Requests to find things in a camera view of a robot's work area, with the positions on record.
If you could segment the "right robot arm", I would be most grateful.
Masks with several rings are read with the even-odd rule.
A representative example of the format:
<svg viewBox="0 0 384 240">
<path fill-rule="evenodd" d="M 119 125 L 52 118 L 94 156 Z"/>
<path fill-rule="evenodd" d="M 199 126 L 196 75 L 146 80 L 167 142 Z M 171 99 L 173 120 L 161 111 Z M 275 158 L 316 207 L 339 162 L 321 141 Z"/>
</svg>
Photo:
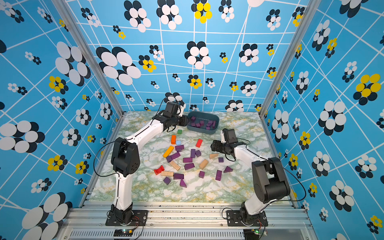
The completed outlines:
<svg viewBox="0 0 384 240">
<path fill-rule="evenodd" d="M 252 169 L 255 193 L 241 204 L 240 218 L 246 226 L 252 226 L 257 221 L 266 226 L 265 209 L 274 202 L 282 201 L 291 192 L 281 160 L 261 157 L 248 149 L 243 142 L 223 143 L 214 140 L 211 149 L 214 152 L 231 155 Z"/>
</svg>

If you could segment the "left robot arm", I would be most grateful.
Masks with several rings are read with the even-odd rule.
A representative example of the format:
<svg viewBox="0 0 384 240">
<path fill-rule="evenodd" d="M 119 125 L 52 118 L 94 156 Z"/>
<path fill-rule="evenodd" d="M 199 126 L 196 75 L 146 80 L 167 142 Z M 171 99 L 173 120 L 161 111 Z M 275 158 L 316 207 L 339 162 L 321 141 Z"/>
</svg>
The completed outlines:
<svg viewBox="0 0 384 240">
<path fill-rule="evenodd" d="M 116 194 L 110 213 L 121 225 L 133 220 L 132 183 L 133 174 L 140 166 L 139 150 L 149 140 L 170 127 L 187 125 L 183 110 L 163 110 L 142 129 L 125 138 L 114 141 L 111 164 L 116 175 Z"/>
</svg>

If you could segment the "teal storage bin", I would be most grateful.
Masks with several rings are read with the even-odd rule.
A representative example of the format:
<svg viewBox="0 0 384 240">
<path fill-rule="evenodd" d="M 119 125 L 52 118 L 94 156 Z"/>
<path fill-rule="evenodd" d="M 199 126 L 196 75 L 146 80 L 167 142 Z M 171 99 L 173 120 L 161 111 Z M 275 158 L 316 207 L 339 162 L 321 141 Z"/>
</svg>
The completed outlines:
<svg viewBox="0 0 384 240">
<path fill-rule="evenodd" d="M 208 135 L 213 135 L 220 123 L 219 116 L 206 112 L 189 112 L 188 119 L 188 130 Z"/>
</svg>

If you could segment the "natural wood wedge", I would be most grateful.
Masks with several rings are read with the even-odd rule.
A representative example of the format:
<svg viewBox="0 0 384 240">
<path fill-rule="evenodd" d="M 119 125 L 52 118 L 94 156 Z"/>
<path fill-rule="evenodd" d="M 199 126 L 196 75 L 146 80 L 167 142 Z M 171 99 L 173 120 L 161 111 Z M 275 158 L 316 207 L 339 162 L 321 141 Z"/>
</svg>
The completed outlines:
<svg viewBox="0 0 384 240">
<path fill-rule="evenodd" d="M 210 154 L 210 160 L 217 158 L 219 154 Z"/>
</svg>

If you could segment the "red brick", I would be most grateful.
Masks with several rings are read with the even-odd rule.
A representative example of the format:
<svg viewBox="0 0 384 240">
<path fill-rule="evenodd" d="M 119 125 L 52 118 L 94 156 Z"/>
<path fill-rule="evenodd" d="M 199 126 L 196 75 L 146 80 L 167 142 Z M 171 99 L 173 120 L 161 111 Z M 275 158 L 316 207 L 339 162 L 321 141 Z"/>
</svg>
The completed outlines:
<svg viewBox="0 0 384 240">
<path fill-rule="evenodd" d="M 202 139 L 198 139 L 198 141 L 197 141 L 197 143 L 196 143 L 196 147 L 197 147 L 197 148 L 200 148 L 201 145 L 202 145 L 202 143 L 203 143 L 203 140 L 202 140 Z"/>
</svg>

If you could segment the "orange brick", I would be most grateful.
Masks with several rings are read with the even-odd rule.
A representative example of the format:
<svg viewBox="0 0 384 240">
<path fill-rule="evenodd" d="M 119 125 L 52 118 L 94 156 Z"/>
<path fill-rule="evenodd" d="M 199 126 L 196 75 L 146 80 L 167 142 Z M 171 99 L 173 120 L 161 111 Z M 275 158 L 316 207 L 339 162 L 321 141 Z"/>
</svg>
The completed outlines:
<svg viewBox="0 0 384 240">
<path fill-rule="evenodd" d="M 177 136 L 176 135 L 172 135 L 172 137 L 171 137 L 171 144 L 175 145 L 176 144 L 176 140 L 177 140 Z"/>
</svg>

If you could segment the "purple triangle block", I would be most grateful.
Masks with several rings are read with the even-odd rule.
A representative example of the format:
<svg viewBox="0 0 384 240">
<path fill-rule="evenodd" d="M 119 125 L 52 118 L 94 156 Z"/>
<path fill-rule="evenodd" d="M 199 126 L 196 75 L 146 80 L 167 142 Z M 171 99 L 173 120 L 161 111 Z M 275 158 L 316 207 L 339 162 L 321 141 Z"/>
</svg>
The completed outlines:
<svg viewBox="0 0 384 240">
<path fill-rule="evenodd" d="M 186 183 L 185 183 L 185 181 L 183 179 L 181 179 L 181 181 L 180 181 L 180 186 L 182 188 L 186 188 L 187 187 L 187 185 L 186 185 Z"/>
<path fill-rule="evenodd" d="M 226 168 L 225 168 L 225 170 L 224 170 L 224 173 L 230 173 L 230 172 L 232 172 L 232 171 L 233 171 L 232 168 L 230 168 L 229 166 L 226 166 Z"/>
</svg>

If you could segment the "natural wood brick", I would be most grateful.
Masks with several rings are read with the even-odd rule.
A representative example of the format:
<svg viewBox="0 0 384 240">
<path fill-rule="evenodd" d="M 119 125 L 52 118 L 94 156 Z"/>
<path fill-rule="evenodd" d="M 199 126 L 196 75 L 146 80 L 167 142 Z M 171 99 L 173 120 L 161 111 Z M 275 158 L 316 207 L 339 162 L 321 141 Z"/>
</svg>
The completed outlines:
<svg viewBox="0 0 384 240">
<path fill-rule="evenodd" d="M 200 165 L 199 165 L 199 168 L 201 170 L 203 170 L 207 165 L 208 165 L 209 161 L 208 160 L 203 160 Z"/>
<path fill-rule="evenodd" d="M 161 176 L 173 177 L 174 176 L 174 172 L 163 171 L 163 172 L 161 172 Z"/>
<path fill-rule="evenodd" d="M 180 166 L 178 164 L 176 164 L 174 161 L 171 161 L 170 162 L 170 165 L 176 170 L 176 171 L 179 171 L 180 170 Z"/>
</svg>

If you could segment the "yellow brick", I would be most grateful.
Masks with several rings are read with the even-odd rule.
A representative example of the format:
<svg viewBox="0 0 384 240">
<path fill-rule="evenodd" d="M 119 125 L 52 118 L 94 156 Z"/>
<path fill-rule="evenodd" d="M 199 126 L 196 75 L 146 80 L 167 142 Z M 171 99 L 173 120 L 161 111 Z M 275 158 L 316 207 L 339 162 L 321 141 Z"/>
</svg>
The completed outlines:
<svg viewBox="0 0 384 240">
<path fill-rule="evenodd" d="M 163 157 L 167 158 L 172 153 L 173 150 L 174 150 L 174 146 L 169 146 L 166 152 L 163 154 Z"/>
</svg>

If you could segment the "red arch block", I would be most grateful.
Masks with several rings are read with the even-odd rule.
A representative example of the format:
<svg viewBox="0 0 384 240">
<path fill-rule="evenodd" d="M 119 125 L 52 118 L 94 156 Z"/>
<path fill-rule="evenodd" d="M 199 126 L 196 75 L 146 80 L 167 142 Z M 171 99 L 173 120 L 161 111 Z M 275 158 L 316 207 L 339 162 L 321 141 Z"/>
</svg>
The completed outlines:
<svg viewBox="0 0 384 240">
<path fill-rule="evenodd" d="M 161 165 L 159 168 L 154 169 L 154 173 L 155 173 L 155 175 L 159 175 L 159 174 L 161 174 L 164 170 L 165 170 L 164 166 Z"/>
</svg>

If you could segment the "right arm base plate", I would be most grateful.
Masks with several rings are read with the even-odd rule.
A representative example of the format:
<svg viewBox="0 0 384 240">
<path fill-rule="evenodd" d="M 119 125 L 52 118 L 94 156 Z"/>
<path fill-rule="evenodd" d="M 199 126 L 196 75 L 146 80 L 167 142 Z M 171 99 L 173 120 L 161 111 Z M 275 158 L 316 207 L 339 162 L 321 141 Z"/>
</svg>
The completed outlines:
<svg viewBox="0 0 384 240">
<path fill-rule="evenodd" d="M 265 211 L 249 215 L 244 211 L 226 211 L 229 227 L 267 227 L 269 225 Z"/>
</svg>

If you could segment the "aluminium rail frame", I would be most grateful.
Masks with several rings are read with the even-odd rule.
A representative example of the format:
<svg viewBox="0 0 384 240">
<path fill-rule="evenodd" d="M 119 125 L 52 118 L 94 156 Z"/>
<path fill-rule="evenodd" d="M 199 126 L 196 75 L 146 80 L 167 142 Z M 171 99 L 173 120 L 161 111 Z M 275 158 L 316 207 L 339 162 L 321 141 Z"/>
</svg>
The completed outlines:
<svg viewBox="0 0 384 240">
<path fill-rule="evenodd" d="M 266 209 L 267 227 L 230 227 L 224 220 L 228 209 L 238 204 L 134 203 L 134 210 L 147 210 L 144 227 L 129 238 L 139 240 L 315 240 L 308 214 L 290 205 Z M 113 240 L 123 226 L 106 226 L 110 202 L 85 201 L 72 209 L 58 233 L 59 240 Z"/>
</svg>

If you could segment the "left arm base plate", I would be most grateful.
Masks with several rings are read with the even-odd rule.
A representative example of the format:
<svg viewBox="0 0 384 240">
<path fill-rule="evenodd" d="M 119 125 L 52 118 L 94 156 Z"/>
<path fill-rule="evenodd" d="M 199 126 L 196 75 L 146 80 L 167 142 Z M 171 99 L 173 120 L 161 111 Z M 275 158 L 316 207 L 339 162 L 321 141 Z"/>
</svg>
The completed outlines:
<svg viewBox="0 0 384 240">
<path fill-rule="evenodd" d="M 128 210 L 124 213 L 119 210 L 109 211 L 105 225 L 114 227 L 145 226 L 148 213 L 147 210 Z"/>
</svg>

